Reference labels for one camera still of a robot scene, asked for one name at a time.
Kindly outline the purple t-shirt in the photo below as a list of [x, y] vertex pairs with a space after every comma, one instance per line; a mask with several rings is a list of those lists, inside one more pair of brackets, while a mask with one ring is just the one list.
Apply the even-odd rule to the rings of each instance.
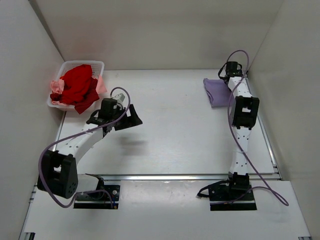
[[208, 100], [212, 109], [224, 108], [228, 104], [232, 106], [235, 98], [229, 101], [231, 90], [221, 79], [203, 79], [204, 90], [208, 96]]

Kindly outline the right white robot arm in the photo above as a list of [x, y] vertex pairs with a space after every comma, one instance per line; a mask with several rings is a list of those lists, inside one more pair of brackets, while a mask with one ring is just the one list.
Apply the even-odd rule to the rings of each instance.
[[219, 78], [231, 90], [231, 113], [228, 114], [228, 123], [235, 139], [227, 188], [228, 196], [233, 200], [250, 189], [248, 146], [252, 129], [257, 121], [260, 100], [250, 93], [240, 63], [227, 61], [218, 73], [221, 74], [223, 70], [225, 76]]

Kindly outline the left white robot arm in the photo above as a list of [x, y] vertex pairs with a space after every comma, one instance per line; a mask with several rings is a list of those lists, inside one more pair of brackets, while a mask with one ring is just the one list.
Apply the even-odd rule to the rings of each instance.
[[82, 130], [54, 143], [55, 150], [47, 147], [38, 161], [37, 188], [51, 197], [69, 199], [79, 187], [77, 165], [83, 156], [112, 130], [120, 131], [142, 125], [128, 93], [104, 98], [100, 108], [85, 122]]

